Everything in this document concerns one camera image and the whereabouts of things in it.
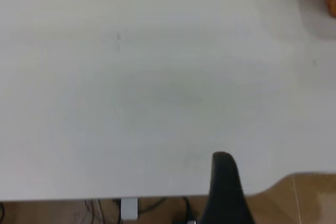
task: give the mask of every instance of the beige floor tile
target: beige floor tile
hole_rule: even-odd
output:
[[[299,215],[292,176],[265,192],[247,197],[257,224],[298,224]]]
[[[336,175],[295,175],[302,224],[336,223]]]

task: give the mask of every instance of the white table surface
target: white table surface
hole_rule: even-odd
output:
[[[0,199],[245,193],[336,171],[323,0],[0,0]]]

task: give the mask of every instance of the white cable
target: white cable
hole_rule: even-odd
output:
[[[97,199],[96,204],[97,204],[97,208],[98,208],[98,212],[99,212],[99,216],[100,216],[100,221],[101,221],[102,224],[106,224],[103,211],[101,210],[100,200]]]

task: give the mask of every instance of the black cable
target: black cable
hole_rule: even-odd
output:
[[[85,206],[86,206],[87,211],[88,211],[89,213],[92,214],[93,219],[96,219],[97,221],[99,221],[100,223],[102,223],[102,220],[100,219],[100,217],[99,217],[99,216],[96,216],[96,214],[95,214],[95,212],[94,212],[93,200],[90,201],[91,208],[90,208],[90,206],[89,206],[87,200],[85,200],[84,202],[85,202]],[[116,224],[115,222],[108,221],[108,220],[105,220],[105,223],[106,223],[106,224]]]
[[[94,223],[94,216],[95,216],[95,213],[94,213],[94,205],[93,205],[93,200],[91,201],[91,209],[92,209],[92,213],[91,213],[91,221],[90,221],[90,224],[93,224]]]
[[[0,202],[0,209],[1,209],[0,224],[1,224],[5,219],[5,206],[2,202]]]
[[[118,209],[119,209],[117,224],[120,224],[122,222],[122,219],[121,219],[121,199],[114,199],[113,202],[117,204]]]
[[[188,200],[187,197],[183,197],[183,199],[185,201],[185,219],[186,219],[186,221],[196,220],[196,217],[194,216],[193,211],[191,209],[190,201]]]
[[[159,205],[164,203],[166,200],[167,200],[167,198],[161,198],[157,202],[155,202],[154,204],[151,204],[148,207],[146,207],[145,209],[140,209],[140,203],[139,203],[138,216],[143,215],[147,212],[153,211],[155,208],[157,208]]]

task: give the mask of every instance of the wire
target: wire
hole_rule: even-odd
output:
[[[93,224],[94,223],[94,216],[95,216],[95,213],[94,213],[94,206],[93,206],[93,200],[91,201],[91,209],[92,209],[92,213],[91,213],[91,221],[90,221],[90,224]]]
[[[121,199],[115,199],[115,200],[113,200],[113,202],[115,202],[117,204],[118,209],[119,209],[117,224],[120,224],[122,222],[122,219],[121,219]]]
[[[105,217],[104,217],[104,213],[101,209],[101,203],[100,203],[100,200],[96,200],[96,204],[97,204],[97,207],[98,207],[98,212],[99,212],[99,215],[100,215],[100,219],[101,219],[101,224],[106,224],[105,222]]]
[[[5,219],[5,206],[2,202],[0,202],[0,209],[1,209],[0,224],[1,224]]]
[[[138,210],[138,216],[143,215],[147,212],[153,211],[155,208],[157,208],[159,205],[161,205],[162,203],[164,203],[167,200],[167,198],[161,198],[159,199],[157,202],[155,202],[152,205],[149,205],[148,207],[146,207],[145,209],[139,209]]]
[[[94,217],[97,221],[102,222],[102,219],[101,219],[99,216],[96,216],[96,215],[94,214],[94,212],[92,212],[92,210],[91,210],[92,207],[90,208],[90,206],[89,206],[87,200],[85,200],[85,205],[86,205],[86,209],[89,211],[89,213],[91,213],[91,214],[93,215],[93,217]],[[105,223],[106,223],[106,224],[116,224],[115,222],[108,221],[108,220],[105,220]]]

